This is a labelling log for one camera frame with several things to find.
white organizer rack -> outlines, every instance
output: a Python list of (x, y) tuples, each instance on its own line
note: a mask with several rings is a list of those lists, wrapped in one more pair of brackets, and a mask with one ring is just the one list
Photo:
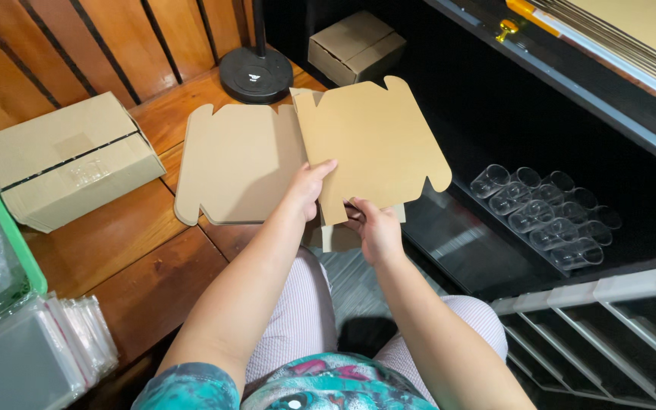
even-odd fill
[(656, 269), (492, 303), (541, 389), (656, 408)]

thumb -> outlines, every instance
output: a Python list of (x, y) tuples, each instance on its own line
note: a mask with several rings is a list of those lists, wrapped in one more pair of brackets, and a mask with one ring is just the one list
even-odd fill
[(368, 199), (363, 199), (355, 196), (353, 197), (353, 202), (356, 203), (356, 208), (358, 208), (361, 212), (364, 213), (364, 215), (366, 215), (367, 222), (373, 221), (376, 217), (378, 217), (378, 214), (381, 213), (381, 210), (379, 210), (376, 205), (374, 205), (373, 202)]
[(316, 180), (323, 180), (327, 174), (331, 173), (338, 166), (338, 160), (328, 160), (311, 167), (311, 176)]

die-cut cardboard sheet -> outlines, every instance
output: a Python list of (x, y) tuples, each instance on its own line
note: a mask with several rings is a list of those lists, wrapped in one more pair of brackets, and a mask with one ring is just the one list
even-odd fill
[(343, 199), (359, 196), (386, 208), (416, 200), (426, 178), (444, 191), (452, 172), (408, 84), (384, 78), (387, 89), (360, 82), (293, 101), (311, 165), (337, 158), (319, 197), (326, 226), (348, 220)]
[(292, 105), (206, 104), (189, 116), (174, 211), (196, 225), (259, 223), (307, 160)]

striped pants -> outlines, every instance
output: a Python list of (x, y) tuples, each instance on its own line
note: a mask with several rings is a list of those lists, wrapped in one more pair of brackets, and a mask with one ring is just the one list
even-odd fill
[[(463, 295), (443, 296), (442, 300), (505, 360), (505, 332), (497, 315), (485, 302)], [(313, 253), (300, 247), (265, 334), (249, 359), (245, 396), (285, 363), (317, 353), (335, 352), (336, 346), (333, 302), (325, 268)], [(400, 333), (374, 359), (408, 378), (430, 403), (436, 405)]]

sealed cardboard box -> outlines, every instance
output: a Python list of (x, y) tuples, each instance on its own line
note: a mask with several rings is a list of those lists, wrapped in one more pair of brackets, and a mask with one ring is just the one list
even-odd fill
[(406, 40), (369, 12), (314, 34), (307, 60), (339, 86), (379, 77), (401, 57)]
[(49, 233), (163, 175), (138, 124), (108, 92), (0, 131), (0, 193)]

